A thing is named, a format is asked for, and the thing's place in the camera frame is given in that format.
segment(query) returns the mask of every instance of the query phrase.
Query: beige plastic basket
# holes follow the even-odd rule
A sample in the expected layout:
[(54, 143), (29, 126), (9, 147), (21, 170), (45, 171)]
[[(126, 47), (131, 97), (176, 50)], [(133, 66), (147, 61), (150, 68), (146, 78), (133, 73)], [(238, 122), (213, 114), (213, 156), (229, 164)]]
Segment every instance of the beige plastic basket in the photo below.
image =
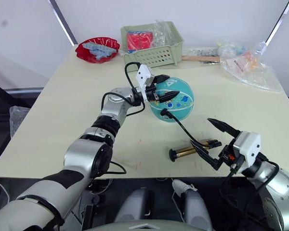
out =
[[(173, 46), (163, 46), (154, 47), (150, 49), (144, 49), (140, 51), (135, 51), (131, 54), (124, 54), (125, 64), (130, 62), (140, 62), (146, 64), (149, 67), (162, 66), (166, 64), (176, 64), (181, 61), (182, 58), (182, 45), (183, 39), (179, 34), (177, 28), (173, 22), (166, 22), (173, 32), (176, 43)], [(153, 29), (155, 24), (146, 24), (139, 26), (125, 26), (121, 28), (122, 37), (122, 48), (127, 51), (127, 32), (128, 31), (145, 31), (148, 29)], [(136, 71), (137, 67), (135, 65), (130, 65), (128, 67), (129, 71)]]

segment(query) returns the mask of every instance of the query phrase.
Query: ball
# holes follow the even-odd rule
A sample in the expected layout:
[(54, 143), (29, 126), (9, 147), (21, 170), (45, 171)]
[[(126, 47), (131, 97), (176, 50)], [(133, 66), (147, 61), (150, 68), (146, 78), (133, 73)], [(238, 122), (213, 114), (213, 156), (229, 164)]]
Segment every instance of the ball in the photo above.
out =
[(150, 103), (150, 108), (157, 118), (166, 122), (175, 122), (174, 119), (169, 119), (166, 115), (160, 115), (161, 110), (164, 108), (167, 108), (178, 120), (185, 119), (190, 114), (194, 106), (194, 94), (185, 81), (172, 77), (156, 84), (156, 88), (158, 95), (164, 95), (172, 90), (180, 91), (176, 97), (164, 103), (159, 103), (158, 101)]

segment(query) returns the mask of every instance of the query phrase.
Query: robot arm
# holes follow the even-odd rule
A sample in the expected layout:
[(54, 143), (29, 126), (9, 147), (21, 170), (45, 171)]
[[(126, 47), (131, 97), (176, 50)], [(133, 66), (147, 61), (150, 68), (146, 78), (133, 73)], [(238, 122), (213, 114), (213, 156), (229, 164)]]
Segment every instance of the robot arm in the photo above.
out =
[[(200, 156), (218, 170), (222, 163), (230, 166), (231, 175), (242, 173), (255, 186), (262, 199), (264, 214), (269, 226), (274, 230), (289, 230), (289, 173), (261, 152), (260, 134), (239, 131), (225, 122), (208, 119), (217, 129), (234, 137), (226, 145), (219, 159), (213, 159), (208, 152), (191, 143)], [(249, 202), (244, 212), (247, 216)]]
[(138, 67), (138, 89), (132, 85), (132, 89), (117, 88), (104, 95), (108, 100), (97, 120), (68, 148), (63, 170), (35, 183), (0, 210), (1, 231), (53, 230), (63, 225), (87, 185), (107, 173), (113, 143), (128, 109), (144, 101), (169, 100), (179, 93), (155, 94), (155, 84), (169, 76), (154, 76), (147, 66)]

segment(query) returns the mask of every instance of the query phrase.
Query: red plastic bowl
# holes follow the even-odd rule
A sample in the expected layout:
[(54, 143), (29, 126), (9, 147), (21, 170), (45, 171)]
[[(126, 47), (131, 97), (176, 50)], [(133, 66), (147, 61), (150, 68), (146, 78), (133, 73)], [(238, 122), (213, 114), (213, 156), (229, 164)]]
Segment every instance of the red plastic bowl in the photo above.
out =
[[(112, 53), (111, 56), (109, 57), (104, 57), (104, 58), (101, 58), (100, 60), (96, 60), (96, 57), (94, 54), (91, 54), (88, 49), (83, 48), (82, 44), (87, 43), (87, 42), (94, 42), (94, 43), (101, 44), (107, 47), (111, 47), (113, 49), (116, 49), (117, 52)], [(115, 57), (118, 53), (119, 48), (120, 48), (120, 44), (118, 44), (118, 42), (115, 39), (107, 38), (107, 37), (98, 37), (98, 38), (91, 38), (82, 42), (81, 44), (78, 45), (75, 51), (77, 52), (77, 57), (80, 59), (83, 59), (93, 64), (102, 64), (104, 62), (108, 62), (113, 57)]]

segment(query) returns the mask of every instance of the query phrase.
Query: beige table surface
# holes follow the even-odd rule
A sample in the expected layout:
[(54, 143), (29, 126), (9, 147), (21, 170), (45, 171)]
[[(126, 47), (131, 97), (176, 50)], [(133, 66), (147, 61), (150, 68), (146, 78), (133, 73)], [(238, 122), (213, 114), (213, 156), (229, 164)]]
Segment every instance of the beige table surface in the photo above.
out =
[[(72, 49), (0, 157), (0, 177), (43, 178), (60, 171), (69, 145), (98, 117), (103, 94), (128, 86), (123, 68), (121, 57), (90, 64), (78, 59)], [(262, 152), (289, 171), (289, 100), (284, 92), (243, 85), (219, 65), (153, 70), (190, 84), (195, 106), (182, 123), (197, 139), (219, 139), (223, 145), (230, 142), (231, 137), (212, 126), (208, 117), (239, 130), (258, 132)], [(135, 83), (135, 74), (130, 75)], [(226, 165), (215, 171), (197, 154), (170, 161), (169, 149), (184, 146), (188, 140), (176, 123), (158, 120), (147, 105), (144, 112), (125, 120), (114, 144), (113, 161), (124, 165), (127, 174), (103, 178), (228, 174)], [(217, 156), (221, 149), (210, 153)]]

